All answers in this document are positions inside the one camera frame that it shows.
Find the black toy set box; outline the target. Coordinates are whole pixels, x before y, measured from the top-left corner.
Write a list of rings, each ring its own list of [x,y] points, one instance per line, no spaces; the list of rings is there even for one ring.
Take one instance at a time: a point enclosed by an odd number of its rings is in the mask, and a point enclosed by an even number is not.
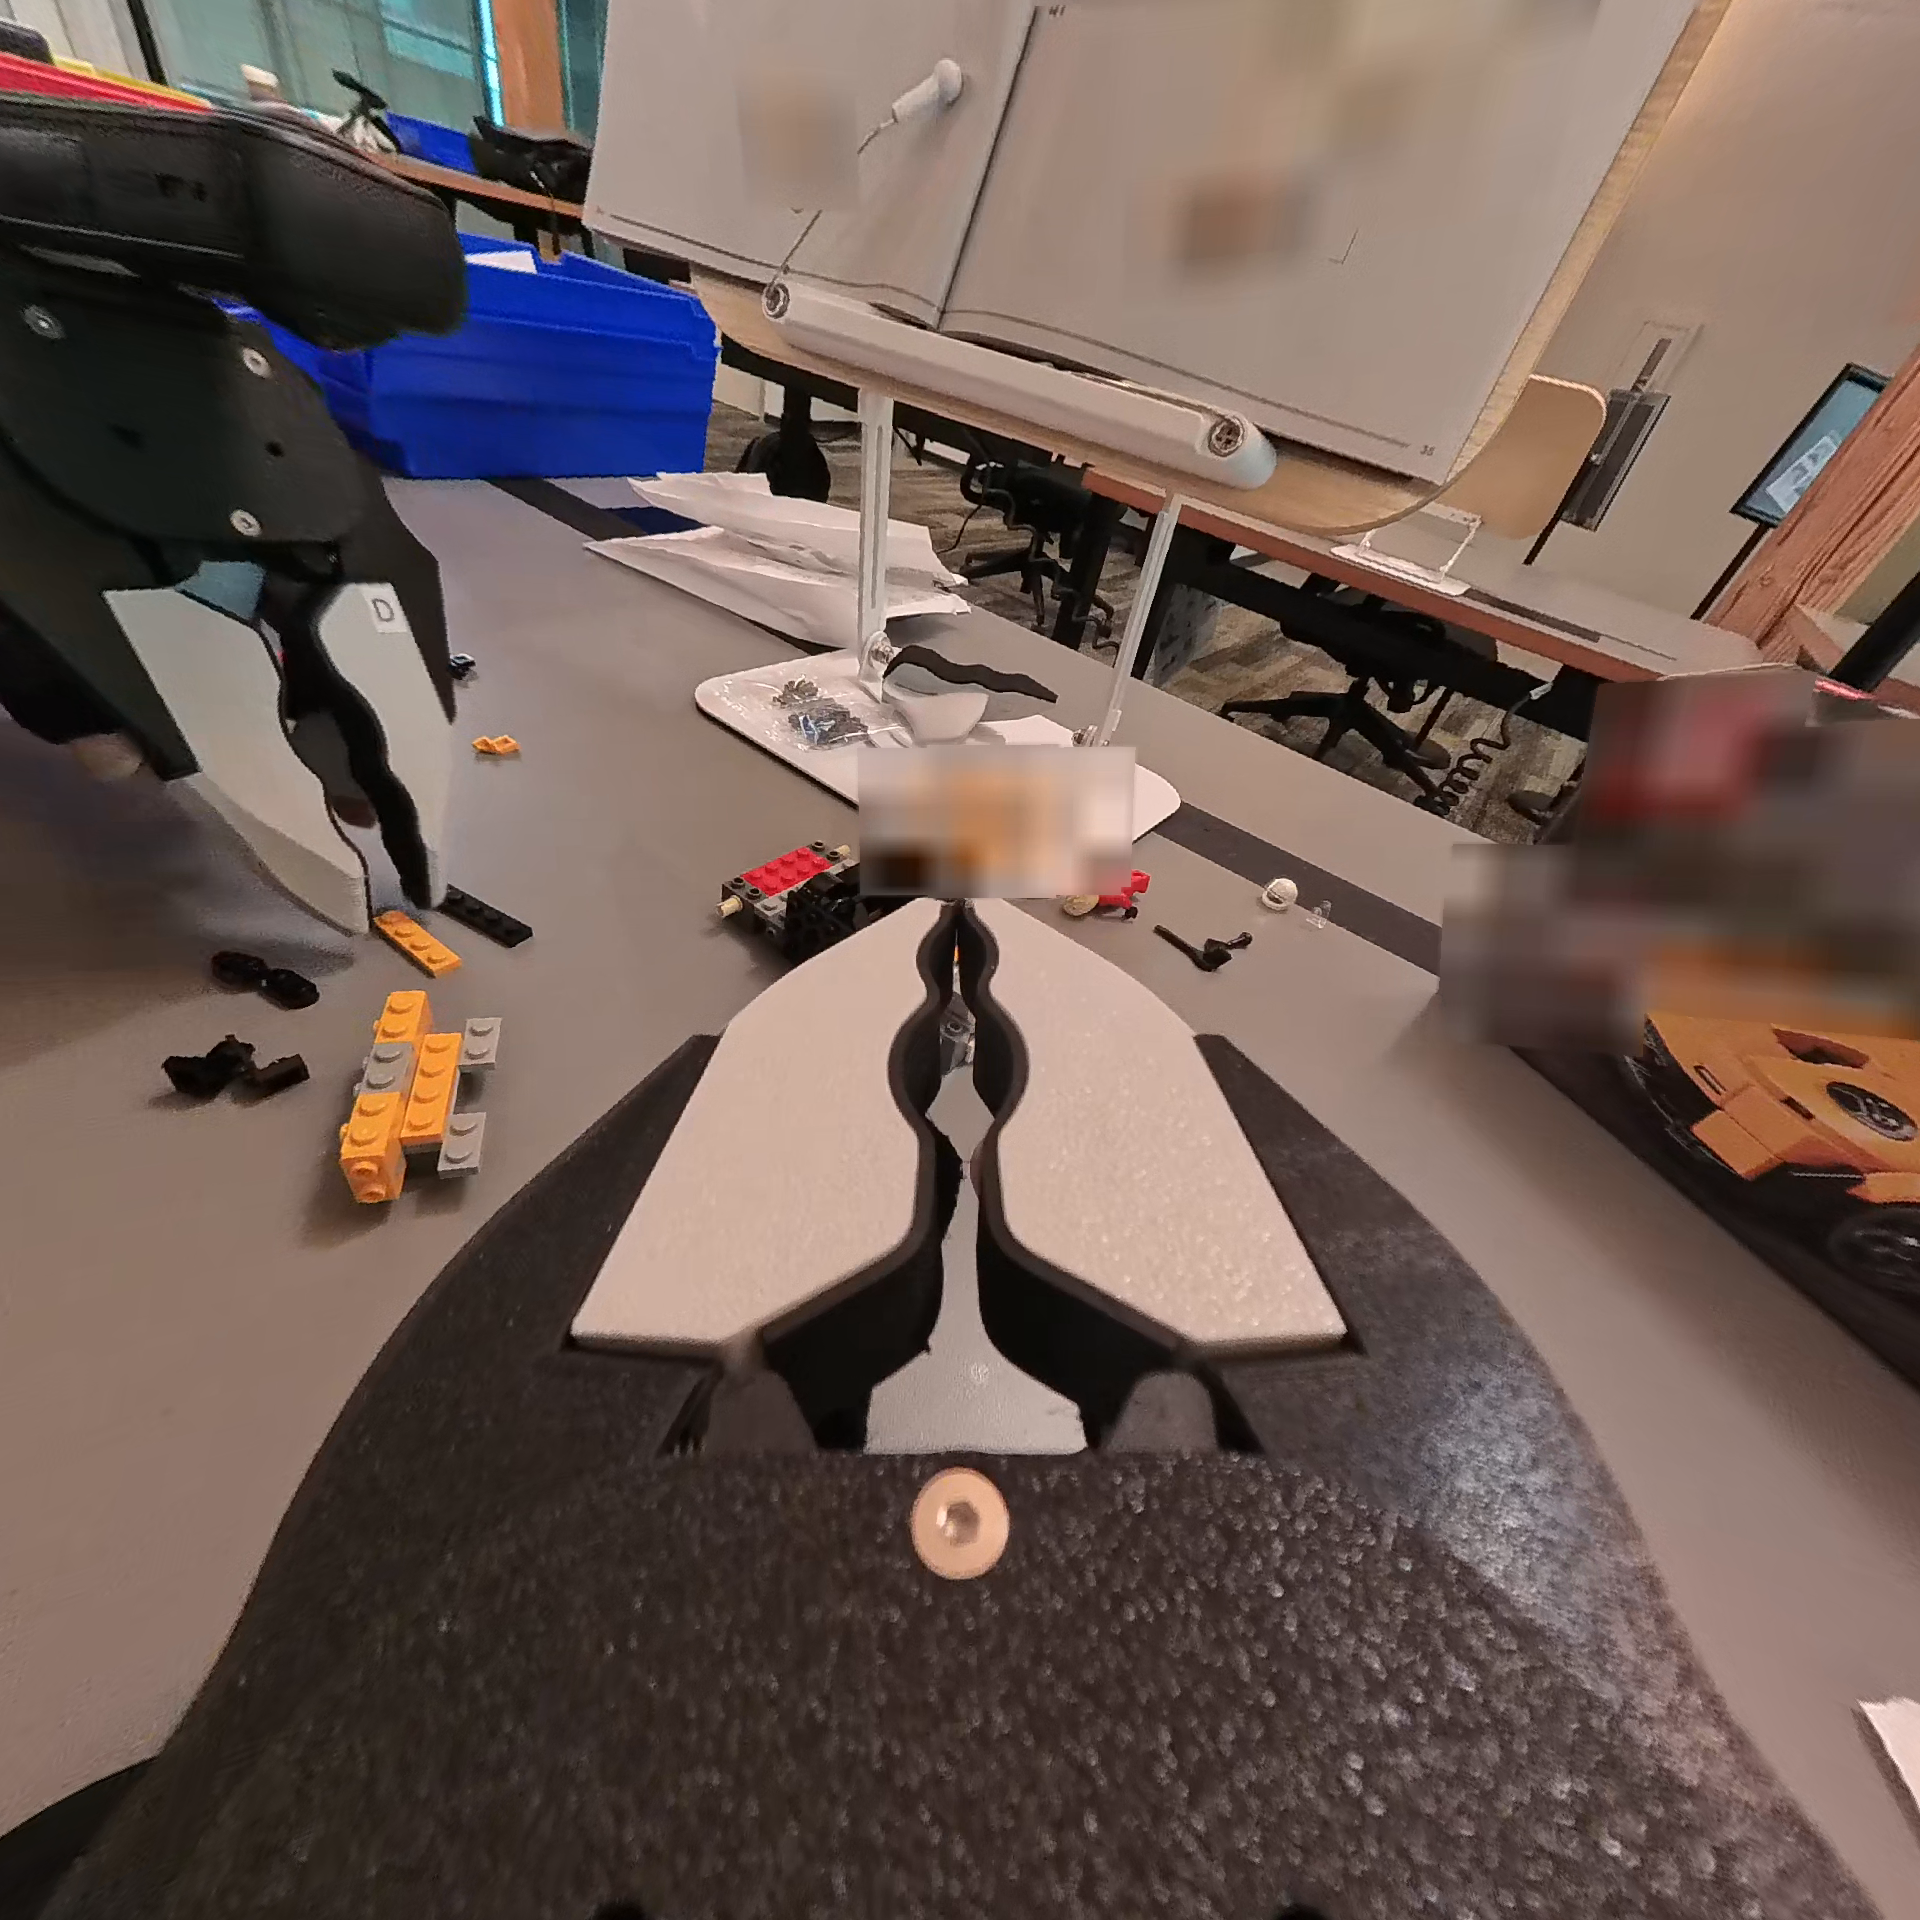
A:
[[[1802,668],[1607,688],[1459,857],[1439,1004],[1917,1381],[1917,724]]]

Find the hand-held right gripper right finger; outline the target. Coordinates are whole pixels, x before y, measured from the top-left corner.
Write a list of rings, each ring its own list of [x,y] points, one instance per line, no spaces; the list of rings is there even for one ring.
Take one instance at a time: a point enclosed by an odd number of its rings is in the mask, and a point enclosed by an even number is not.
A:
[[[976,1027],[976,1295],[1002,1357],[1091,1449],[1149,1375],[1212,1405],[1242,1360],[1323,1357],[1349,1324],[1201,1035],[1116,963],[1002,901],[955,925]]]

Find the long wooden table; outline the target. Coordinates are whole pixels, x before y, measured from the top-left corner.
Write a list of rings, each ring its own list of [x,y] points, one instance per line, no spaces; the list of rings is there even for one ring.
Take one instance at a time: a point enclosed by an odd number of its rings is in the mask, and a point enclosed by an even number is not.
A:
[[[530,232],[586,232],[586,207],[576,201],[440,167],[402,152],[376,152],[376,164],[435,193],[448,207],[474,205],[507,223],[522,239]]]

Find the red plastic bin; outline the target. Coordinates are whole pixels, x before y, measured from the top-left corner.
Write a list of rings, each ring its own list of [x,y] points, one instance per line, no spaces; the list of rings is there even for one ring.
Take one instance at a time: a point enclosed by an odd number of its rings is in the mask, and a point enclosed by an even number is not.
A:
[[[59,62],[41,62],[25,55],[3,53],[3,91],[84,105],[123,105],[167,112],[209,112],[202,96],[172,86],[132,81],[101,75],[92,69]]]

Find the small screen on stand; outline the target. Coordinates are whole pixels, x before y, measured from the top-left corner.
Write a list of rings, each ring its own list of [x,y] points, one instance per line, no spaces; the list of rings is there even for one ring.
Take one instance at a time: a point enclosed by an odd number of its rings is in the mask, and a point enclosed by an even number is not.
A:
[[[1841,446],[1880,403],[1885,385],[1889,374],[1850,363],[1821,391],[1731,510],[1747,520],[1749,534],[1713,587],[1701,593],[1692,612],[1693,619],[1704,619],[1713,611],[1741,567],[1784,525]]]

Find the black bag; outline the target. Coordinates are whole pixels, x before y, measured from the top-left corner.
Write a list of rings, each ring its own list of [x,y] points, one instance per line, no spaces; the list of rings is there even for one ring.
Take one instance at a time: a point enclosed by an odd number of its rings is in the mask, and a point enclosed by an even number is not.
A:
[[[475,115],[467,134],[471,168],[544,201],[586,203],[593,143],[573,132],[527,132]]]

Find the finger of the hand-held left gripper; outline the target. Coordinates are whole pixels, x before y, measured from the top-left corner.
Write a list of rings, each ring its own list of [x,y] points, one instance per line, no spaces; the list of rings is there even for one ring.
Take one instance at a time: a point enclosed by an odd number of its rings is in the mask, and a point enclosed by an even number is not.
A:
[[[178,590],[107,591],[105,603],[187,748],[187,791],[316,918],[369,932],[367,862],[291,741],[267,638]]]
[[[304,764],[330,800],[372,814],[402,896],[444,897],[452,767],[448,709],[388,582],[341,582],[312,615],[307,656],[319,705],[304,716]]]

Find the wooden beam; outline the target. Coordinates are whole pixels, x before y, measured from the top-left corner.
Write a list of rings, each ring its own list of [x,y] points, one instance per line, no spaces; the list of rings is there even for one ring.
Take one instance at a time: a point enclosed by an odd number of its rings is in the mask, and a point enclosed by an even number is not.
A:
[[[560,5],[487,3],[487,22],[496,67],[496,119],[543,134],[568,131]]]

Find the black metal pole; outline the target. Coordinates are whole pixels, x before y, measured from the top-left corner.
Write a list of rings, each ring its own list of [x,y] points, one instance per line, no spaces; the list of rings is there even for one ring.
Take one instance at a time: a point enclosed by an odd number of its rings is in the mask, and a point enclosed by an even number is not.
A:
[[[1917,593],[1913,573],[1858,639],[1821,669],[1821,679],[1863,696],[1882,695],[1917,644]]]

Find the black office chair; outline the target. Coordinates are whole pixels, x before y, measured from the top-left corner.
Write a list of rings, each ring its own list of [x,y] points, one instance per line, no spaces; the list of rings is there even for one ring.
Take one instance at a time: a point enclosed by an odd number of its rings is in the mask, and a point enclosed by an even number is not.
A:
[[[1120,502],[1083,485],[1068,463],[970,456],[960,472],[964,525],[993,511],[1015,536],[997,548],[968,550],[953,569],[978,585],[1018,577],[1037,630],[1072,648],[1113,636],[1116,607],[1103,575],[1120,527]]]
[[[1216,716],[1340,773],[1372,775],[1434,812],[1444,808],[1435,796],[1453,759],[1434,736],[1453,696],[1441,681],[1381,679],[1345,656],[1289,639],[1264,679],[1236,688]]]

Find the black sign panel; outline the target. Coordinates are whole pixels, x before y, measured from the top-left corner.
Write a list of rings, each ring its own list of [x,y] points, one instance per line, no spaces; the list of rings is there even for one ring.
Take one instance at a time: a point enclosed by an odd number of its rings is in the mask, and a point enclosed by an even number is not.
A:
[[[1601,433],[1548,525],[1528,548],[1525,567],[1543,555],[1561,527],[1581,533],[1601,527],[1663,420],[1677,373],[1701,331],[1701,320],[1644,320],[1639,324],[1610,377]]]

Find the wood-edged side table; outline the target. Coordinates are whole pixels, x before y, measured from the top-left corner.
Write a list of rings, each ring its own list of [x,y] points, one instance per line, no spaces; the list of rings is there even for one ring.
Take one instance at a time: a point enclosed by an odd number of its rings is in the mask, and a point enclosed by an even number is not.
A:
[[[1808,605],[1793,607],[1793,647],[1802,665],[1812,668],[1821,679],[1841,684],[1841,663],[1869,636],[1880,621],[1860,621],[1843,612]],[[1860,692],[1883,702],[1915,702],[1917,696],[1917,644],[1913,644],[1872,688]]]

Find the wooden post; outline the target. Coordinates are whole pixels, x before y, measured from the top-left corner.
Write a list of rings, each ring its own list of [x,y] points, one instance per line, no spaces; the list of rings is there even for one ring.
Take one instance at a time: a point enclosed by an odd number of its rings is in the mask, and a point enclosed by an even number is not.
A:
[[[1917,355],[1704,621],[1793,656],[1793,607],[1841,612],[1915,525]]]

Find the blue plastic bin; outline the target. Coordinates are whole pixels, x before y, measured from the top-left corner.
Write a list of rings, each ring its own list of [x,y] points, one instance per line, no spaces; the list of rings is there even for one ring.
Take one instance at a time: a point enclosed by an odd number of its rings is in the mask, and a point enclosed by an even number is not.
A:
[[[468,307],[448,336],[324,352],[265,324],[349,444],[423,479],[703,469],[721,337],[693,293],[493,236],[461,248]]]

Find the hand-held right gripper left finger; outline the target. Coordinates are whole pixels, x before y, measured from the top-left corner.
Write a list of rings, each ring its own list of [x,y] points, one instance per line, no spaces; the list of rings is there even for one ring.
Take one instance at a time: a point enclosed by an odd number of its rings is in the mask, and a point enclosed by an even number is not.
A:
[[[962,1161],[944,1080],[959,904],[914,901],[746,1005],[613,1239],[570,1336],[779,1379],[812,1436],[865,1441],[874,1389],[944,1305]]]

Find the orange grey brick assembly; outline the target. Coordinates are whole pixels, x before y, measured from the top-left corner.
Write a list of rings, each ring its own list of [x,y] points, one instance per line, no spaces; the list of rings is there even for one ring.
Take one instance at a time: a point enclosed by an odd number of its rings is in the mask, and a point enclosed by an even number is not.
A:
[[[474,1102],[498,1065],[504,1028],[500,1015],[436,1028],[425,992],[385,998],[338,1133],[337,1166],[356,1206],[392,1205],[412,1175],[477,1175],[490,1117]]]

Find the black red toy car chassis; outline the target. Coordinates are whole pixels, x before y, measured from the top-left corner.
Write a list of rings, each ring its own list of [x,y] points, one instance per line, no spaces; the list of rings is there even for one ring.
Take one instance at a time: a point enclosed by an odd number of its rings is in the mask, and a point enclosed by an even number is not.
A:
[[[852,846],[829,848],[817,839],[791,848],[756,869],[723,880],[717,917],[753,925],[788,965],[839,945],[859,929],[912,904],[911,896],[868,896],[859,885],[861,867]],[[807,1037],[843,1037],[841,1015],[804,1015]],[[975,1062],[976,1021],[959,989],[959,974],[944,1000],[940,1023],[943,1077]]]

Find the grey side table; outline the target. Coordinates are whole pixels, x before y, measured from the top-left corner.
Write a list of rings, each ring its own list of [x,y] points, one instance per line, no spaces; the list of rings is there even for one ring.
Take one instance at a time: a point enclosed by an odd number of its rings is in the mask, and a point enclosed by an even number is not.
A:
[[[1410,582],[1340,550],[1320,534],[1250,520],[1205,502],[1181,504],[1181,529],[1301,573],[1327,575],[1359,591],[1480,633],[1522,656],[1552,661],[1593,681],[1659,681],[1762,665],[1753,639],[1589,582],[1563,581],[1481,550],[1466,560],[1466,590]]]

